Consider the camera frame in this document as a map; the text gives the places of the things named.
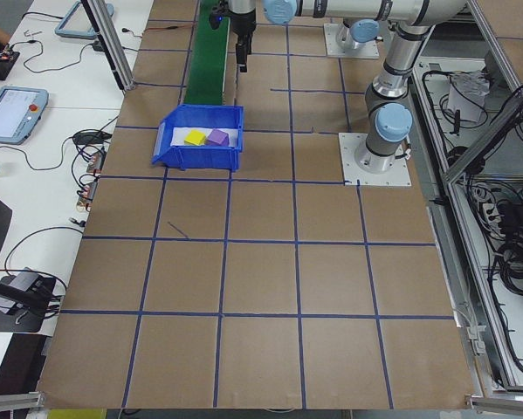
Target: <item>blue tape line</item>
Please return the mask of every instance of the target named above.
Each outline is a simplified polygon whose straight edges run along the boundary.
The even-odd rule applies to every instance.
[[[166,180],[164,180],[162,182],[162,190],[160,193],[160,198],[158,200],[158,208],[156,209],[156,220],[155,220],[155,228],[153,229],[153,237],[156,237],[156,234],[158,233],[158,226],[160,224],[160,217],[161,217],[161,213],[162,213],[162,202],[164,201],[165,189],[166,189]],[[147,296],[148,280],[150,278],[150,270],[151,270],[152,263],[153,263],[153,257],[155,255],[155,243],[156,243],[156,241],[152,240],[151,244],[150,244],[150,251],[148,254],[148,262],[147,262],[147,270],[145,272],[145,280],[143,281],[142,291],[141,291],[141,302],[139,304],[140,312],[142,312],[142,310],[144,309],[144,306],[145,306],[145,298]],[[137,326],[135,328],[133,349],[131,352],[131,360],[129,362],[129,370],[127,371],[126,387],[125,387],[125,392],[123,395],[123,402],[121,404],[124,408],[127,405],[127,397],[129,395],[129,388],[131,387],[131,377],[133,374],[134,358],[135,358],[135,352],[137,350],[137,340],[139,339],[140,329],[141,329],[141,315],[138,314]]]
[[[292,76],[290,73],[290,36],[288,26],[286,26],[286,76],[288,82],[288,115],[290,122],[290,148],[292,159],[292,207],[294,215],[294,263],[296,265],[296,305],[298,307],[299,383],[302,398],[302,408],[307,409],[306,374],[304,370],[304,339],[302,333],[302,300],[299,282],[298,202],[296,200],[296,159],[294,158],[294,119],[292,112]]]
[[[159,310],[86,310],[62,309],[62,314],[166,316],[166,317],[235,317],[262,319],[385,319],[385,320],[455,320],[453,316],[426,314],[337,314],[337,313],[219,313],[219,312],[165,312]]]
[[[218,406],[218,377],[220,375],[220,341],[222,339],[222,333],[223,333],[223,316],[218,315],[218,322],[217,322],[217,350],[215,352],[215,381],[214,381],[214,389],[213,389],[213,396],[212,396],[212,407],[215,408]]]
[[[160,83],[146,83],[146,82],[143,82],[143,81],[135,81],[135,84],[139,85],[139,86],[152,86],[152,87],[175,87],[175,88],[178,88],[178,89],[181,89],[182,87],[185,87],[183,85],[163,85],[163,84],[160,84]]]
[[[220,275],[220,293],[218,295],[218,324],[217,324],[217,352],[215,355],[215,388],[213,392],[212,407],[218,406],[218,372],[220,368],[220,344],[222,339],[223,327],[223,309],[224,309],[224,283],[226,280],[226,257],[228,255],[228,231],[230,229],[230,212],[231,212],[231,198],[232,198],[232,182],[228,182],[228,190],[226,191],[226,214],[224,220],[224,244],[223,244],[223,260],[222,272]]]
[[[132,236],[83,236],[83,240],[135,240],[156,242],[198,242],[198,243],[223,243],[223,238],[201,238],[201,237],[132,237]],[[228,238],[228,243],[251,243],[251,244],[298,244],[298,245],[329,245],[329,246],[390,246],[390,247],[436,247],[434,243],[387,243],[387,242],[333,242],[317,240],[264,240],[249,238]]]
[[[131,348],[131,357],[129,358],[129,367],[127,369],[127,377],[125,381],[125,390],[123,392],[123,401],[121,405],[125,408],[127,406],[127,398],[129,397],[129,388],[131,387],[131,377],[133,374],[133,366],[135,356],[137,354],[137,342],[139,341],[139,332],[141,330],[141,316],[137,316],[137,323],[135,325],[135,335],[133,337],[133,346]]]
[[[380,344],[380,356],[382,357],[382,366],[383,366],[383,376],[385,378],[385,388],[387,391],[387,398],[389,402],[389,408],[393,409],[395,407],[393,403],[393,395],[391,393],[391,383],[389,382],[389,371],[387,369],[387,360],[385,358],[385,347],[383,345],[383,335],[382,335],[382,325],[380,324],[379,319],[379,308],[377,305],[377,296],[375,293],[375,284],[374,284],[374,273],[372,272],[372,263],[370,260],[369,255],[369,246],[368,246],[368,233],[366,231],[366,219],[364,217],[364,207],[362,205],[362,196],[360,191],[360,181],[357,182],[356,185],[356,195],[358,196],[358,205],[360,207],[360,219],[361,219],[361,226],[362,226],[362,235],[364,237],[364,248],[366,251],[366,262],[368,265],[368,277],[369,277],[369,283],[370,288],[372,291],[372,300],[374,302],[374,311],[375,311],[375,325],[377,329],[377,339],[379,340]]]

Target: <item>blue joint cap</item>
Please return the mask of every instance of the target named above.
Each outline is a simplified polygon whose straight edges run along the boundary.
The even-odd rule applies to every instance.
[[[409,134],[412,114],[399,103],[388,103],[377,111],[375,129],[388,142],[400,142]]]
[[[273,24],[287,24],[296,15],[296,0],[263,0],[263,11]]]
[[[360,43],[376,39],[379,33],[380,25],[372,19],[362,19],[350,26],[350,36]]]

